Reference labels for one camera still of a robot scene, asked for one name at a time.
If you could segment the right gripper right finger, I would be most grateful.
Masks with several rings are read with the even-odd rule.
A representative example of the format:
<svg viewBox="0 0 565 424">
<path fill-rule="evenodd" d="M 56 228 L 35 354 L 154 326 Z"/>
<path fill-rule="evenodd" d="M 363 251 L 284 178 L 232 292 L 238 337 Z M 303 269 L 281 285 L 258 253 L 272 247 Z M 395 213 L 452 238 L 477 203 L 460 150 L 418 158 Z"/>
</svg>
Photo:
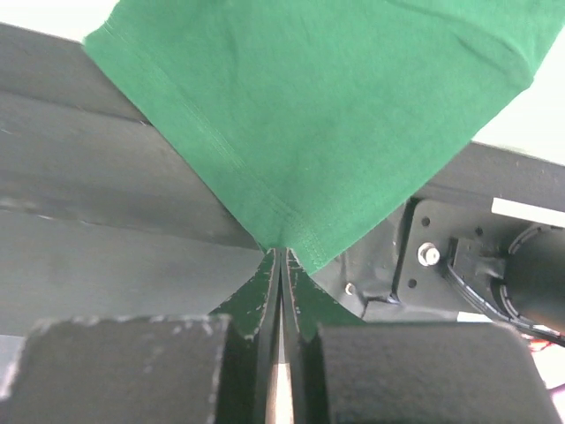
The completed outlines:
<svg viewBox="0 0 565 424">
<path fill-rule="evenodd" d="M 369 323 L 280 253 L 297 423 L 553 423 L 518 333 L 498 323 Z"/>
</svg>

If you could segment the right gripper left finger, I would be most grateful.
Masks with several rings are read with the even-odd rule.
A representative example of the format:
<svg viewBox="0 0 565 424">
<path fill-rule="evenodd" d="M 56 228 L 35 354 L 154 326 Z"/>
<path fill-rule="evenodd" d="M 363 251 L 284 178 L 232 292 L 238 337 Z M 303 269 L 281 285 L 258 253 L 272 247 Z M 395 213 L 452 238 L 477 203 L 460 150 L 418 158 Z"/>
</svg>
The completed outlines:
<svg viewBox="0 0 565 424">
<path fill-rule="evenodd" d="M 265 422 L 279 278 L 272 250 L 207 315 L 37 325 L 1 381 L 2 422 Z"/>
</svg>

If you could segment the green t-shirt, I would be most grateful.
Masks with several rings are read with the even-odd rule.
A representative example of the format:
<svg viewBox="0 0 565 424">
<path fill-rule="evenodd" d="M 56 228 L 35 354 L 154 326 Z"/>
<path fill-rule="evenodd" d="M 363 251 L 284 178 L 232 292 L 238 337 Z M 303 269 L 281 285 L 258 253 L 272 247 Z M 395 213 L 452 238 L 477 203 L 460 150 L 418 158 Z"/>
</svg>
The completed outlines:
<svg viewBox="0 0 565 424">
<path fill-rule="evenodd" d="M 121 1 L 84 49 L 313 273 L 529 88 L 563 26 L 561 1 Z"/>
</svg>

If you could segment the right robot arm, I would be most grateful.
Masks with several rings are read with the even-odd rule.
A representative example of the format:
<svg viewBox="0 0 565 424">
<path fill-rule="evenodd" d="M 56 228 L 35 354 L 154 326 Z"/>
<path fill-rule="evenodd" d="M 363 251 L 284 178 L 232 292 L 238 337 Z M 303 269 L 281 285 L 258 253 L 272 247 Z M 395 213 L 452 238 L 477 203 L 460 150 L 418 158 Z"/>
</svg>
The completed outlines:
<svg viewBox="0 0 565 424">
<path fill-rule="evenodd" d="M 505 254 L 455 240 L 420 255 L 488 323 L 368 323 L 291 250 L 201 317 L 77 317 L 39 325 L 1 382 L 4 423 L 264 423 L 286 330 L 296 423 L 556 423 L 522 335 L 564 342 L 564 232 Z"/>
</svg>

